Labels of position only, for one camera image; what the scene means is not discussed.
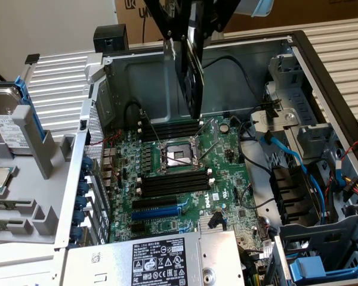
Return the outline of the silver metal drive bracket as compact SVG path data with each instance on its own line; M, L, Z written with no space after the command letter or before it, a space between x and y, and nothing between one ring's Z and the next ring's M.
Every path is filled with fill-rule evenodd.
M251 114L254 123L255 138L259 141L269 130L277 139L283 138L285 128L297 126L299 121L293 108L277 112L277 117L270 117L266 111L256 111Z

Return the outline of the green Dell motherboard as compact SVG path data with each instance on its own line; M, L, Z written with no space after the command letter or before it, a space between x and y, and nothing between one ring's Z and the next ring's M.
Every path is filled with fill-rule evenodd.
M117 130L109 134L103 150L103 178L110 197L109 241L118 243L138 238L158 235L185 234L199 230L199 218L221 212L226 221L226 231L232 231L239 247L254 257L264 254L270 243L270 227L257 212L253 198L253 186L249 180L245 163L240 158L238 142L242 131L237 121L223 117L213 117L218 125L218 138L221 144L203 160L209 175L206 191L189 192L175 196L179 216L161 217L149 220L132 221L132 202L148 198L141 197L142 176L162 176L156 172L159 166L158 141L143 142L138 132L150 126L135 129ZM220 124L229 125L229 133L220 132ZM208 125L198 136L205 135L213 141L213 131ZM145 233L132 234L130 225L143 222Z

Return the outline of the black RAM slot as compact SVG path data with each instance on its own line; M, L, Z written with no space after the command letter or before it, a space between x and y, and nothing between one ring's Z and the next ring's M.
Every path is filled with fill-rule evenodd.
M199 127L196 127L196 126L189 126L189 127L168 126L168 127L162 127L162 128L158 128L158 126L155 126L155 131L156 131L158 137L191 136L191 135L194 135L198 130L199 130ZM138 134L142 135L142 136L155 136L155 133L151 127L141 129L141 132L138 132Z
M142 190L142 198L161 197L167 195L178 195L189 192L206 191L211 187L208 184L195 184L184 186L153 186Z
M164 126L164 127L154 127L157 132L173 132L173 131L187 131L187 130L199 130L200 126Z
M182 137L188 137L193 136L196 134L196 130L188 130L184 132L168 132L168 133L159 133L157 132L157 135L151 131L147 133L140 133L139 137L143 142L151 142L151 141L157 141L158 138L163 141L166 139L173 139L173 138L182 138Z
M181 182L145 182L141 192L145 196L159 196L167 194L182 194L187 192L205 191L210 189L208 181L181 181Z
M184 173L170 173L162 176L142 176L141 182L143 184L154 184L158 182L187 182L187 181L201 181L208 179L209 175L207 171L191 171Z
M201 174L192 174L184 176L156 176L145 178L142 181L142 186L144 188L153 188L164 186L193 186L193 185L206 185L208 183L209 177Z
M160 123L153 123L152 125L154 127L164 127L164 126L184 126L184 125L189 125L189 126L199 126L200 121L199 120L174 120L174 121L167 121L167 122L160 122ZM137 126L138 127L142 127L142 126L149 126L150 123L147 120L139 120L137 122Z

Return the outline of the grey metal disk bay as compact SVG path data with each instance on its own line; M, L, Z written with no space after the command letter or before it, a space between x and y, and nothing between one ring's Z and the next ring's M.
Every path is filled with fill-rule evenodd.
M272 80L267 92L272 100L279 100L276 110L282 121L274 124L275 137L305 163L323 156L333 128L315 114L311 86L297 58L291 54L273 57L268 72Z

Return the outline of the silver chipset heatsink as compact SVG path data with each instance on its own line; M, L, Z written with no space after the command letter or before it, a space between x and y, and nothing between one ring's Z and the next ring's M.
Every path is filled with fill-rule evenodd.
M226 231L227 228L223 228L223 225L220 223L215 228L210 228L208 226L209 221L211 220L212 215L201 216L199 218L199 230L202 234L214 233L214 232L221 232Z

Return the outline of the green graphics card black fan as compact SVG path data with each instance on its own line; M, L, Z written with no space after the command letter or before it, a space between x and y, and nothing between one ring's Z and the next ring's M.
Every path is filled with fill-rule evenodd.
M204 88L203 39L198 36L197 28L193 31L193 39L178 28L170 28L166 32L166 40L172 46L175 72L187 110L192 119L198 119Z

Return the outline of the green RAM stick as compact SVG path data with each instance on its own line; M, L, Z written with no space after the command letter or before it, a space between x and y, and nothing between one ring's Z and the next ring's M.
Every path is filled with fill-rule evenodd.
M24 224L24 220L17 219L0 219L0 231L10 231L16 227L21 227Z
M19 207L31 207L31 202L22 201L0 201L0 210L16 210Z

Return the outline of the blue grey plastic disk bay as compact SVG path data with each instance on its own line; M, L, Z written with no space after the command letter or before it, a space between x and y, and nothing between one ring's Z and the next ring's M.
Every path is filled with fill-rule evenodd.
M292 280L289 265L298 258L319 256L325 271L358 265L358 215L319 226L286 225L275 237L266 283L272 286L358 286L358 278L300 285Z

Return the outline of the CPU socket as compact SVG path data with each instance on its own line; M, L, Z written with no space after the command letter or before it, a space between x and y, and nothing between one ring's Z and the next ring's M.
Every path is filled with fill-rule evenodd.
M198 136L159 142L156 146L159 154L159 166L156 172L160 174L183 173L203 168L199 144Z

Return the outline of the black plastic air shroud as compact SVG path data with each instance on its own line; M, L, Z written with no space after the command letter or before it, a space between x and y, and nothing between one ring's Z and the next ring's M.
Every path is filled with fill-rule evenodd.
M272 168L270 185L283 225L314 226L320 217L301 167Z

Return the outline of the silver power supply unit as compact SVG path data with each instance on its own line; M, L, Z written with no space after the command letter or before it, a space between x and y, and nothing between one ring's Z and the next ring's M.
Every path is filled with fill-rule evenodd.
M245 286L232 231L70 250L62 286Z

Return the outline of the thin metal locking lever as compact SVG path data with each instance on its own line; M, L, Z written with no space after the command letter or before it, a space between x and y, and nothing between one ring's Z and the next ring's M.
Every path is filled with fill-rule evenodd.
M144 111L142 108L140 109L140 117L141 117L141 120L142 120L143 122L147 122L148 125L151 127L151 130L152 130L153 133L155 134L155 137L156 137L156 139L157 139L157 141L158 141L158 143L159 143L158 147L159 147L159 148L162 148L162 143L161 143L161 141L160 141L160 138L158 137L158 134L157 134L157 132L156 132L154 126L152 125L152 122L151 122L150 118L148 117L146 111Z
M197 143L197 161L199 163L203 162L206 156L210 154L216 148L216 146L219 146L221 144L222 140L222 138L216 138L216 140L211 141L211 138L205 135L200 136Z

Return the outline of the grey plastic parts rack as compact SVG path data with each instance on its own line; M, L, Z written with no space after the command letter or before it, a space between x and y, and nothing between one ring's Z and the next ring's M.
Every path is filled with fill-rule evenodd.
M41 141L28 105L18 105L12 119L23 132L31 155L15 155L0 143L0 167L13 168L0 201L28 201L32 206L0 210L0 219L24 220L21 227L0 231L0 244L54 244L76 137L67 134L54 139L46 130Z

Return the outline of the metal socket cover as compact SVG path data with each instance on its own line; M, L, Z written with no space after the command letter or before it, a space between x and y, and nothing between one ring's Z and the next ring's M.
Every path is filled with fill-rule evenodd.
M212 117L208 119L202 127L195 133L194 138L197 138L202 131L206 129L208 125L211 125L211 130L213 131L213 143L217 143L218 141L218 125L216 120Z

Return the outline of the black plug over heatsink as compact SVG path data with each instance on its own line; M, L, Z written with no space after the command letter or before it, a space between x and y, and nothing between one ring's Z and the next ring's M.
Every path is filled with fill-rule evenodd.
M226 221L223 218L223 214L221 212L215 212L208 222L208 227L210 229L215 229L218 225L222 226L222 230L226 230Z

